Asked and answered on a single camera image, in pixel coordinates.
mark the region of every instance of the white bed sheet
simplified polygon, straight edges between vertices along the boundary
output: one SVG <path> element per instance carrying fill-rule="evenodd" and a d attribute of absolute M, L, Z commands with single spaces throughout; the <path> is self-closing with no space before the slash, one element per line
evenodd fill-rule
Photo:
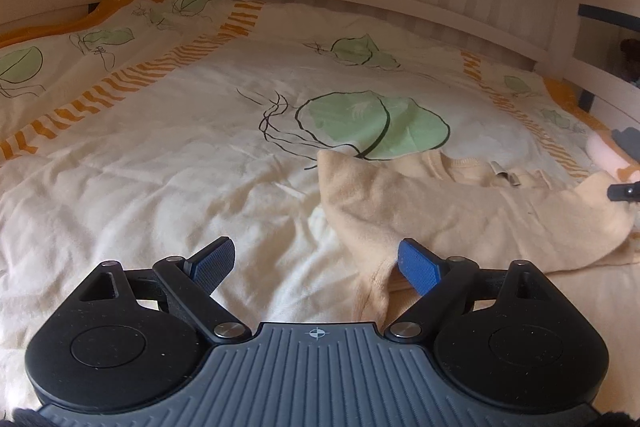
<path fill-rule="evenodd" d="M 20 155 L 0 168 L 0 409 L 37 406 L 26 344 L 104 259 L 150 267 L 228 235 L 236 268 L 213 296 L 250 327 L 353 319 L 358 267 L 319 205 L 318 148 L 384 160 L 442 145 L 449 156 L 543 168 L 565 182 L 593 169 L 580 148 L 586 128 L 535 74 L 368 17 L 195 1 L 202 9 L 136 0 L 85 32 L 110 32 L 86 39 L 85 53 L 69 35 L 0 50 L 0 60 L 31 47 L 43 57 L 28 80 L 43 86 L 39 97 L 0 105 L 0 139 Z M 107 44 L 127 39 L 113 33 L 122 28 L 135 38 Z M 628 367 L 633 347 L 611 341 L 612 311 L 638 304 L 640 274 L 592 270 L 582 280 L 604 288 L 622 278 L 625 290 L 594 301 L 581 273 L 558 276 L 559 285 L 614 343 L 607 389 L 640 389 Z M 604 407 L 640 413 L 631 393 L 606 396 Z"/>

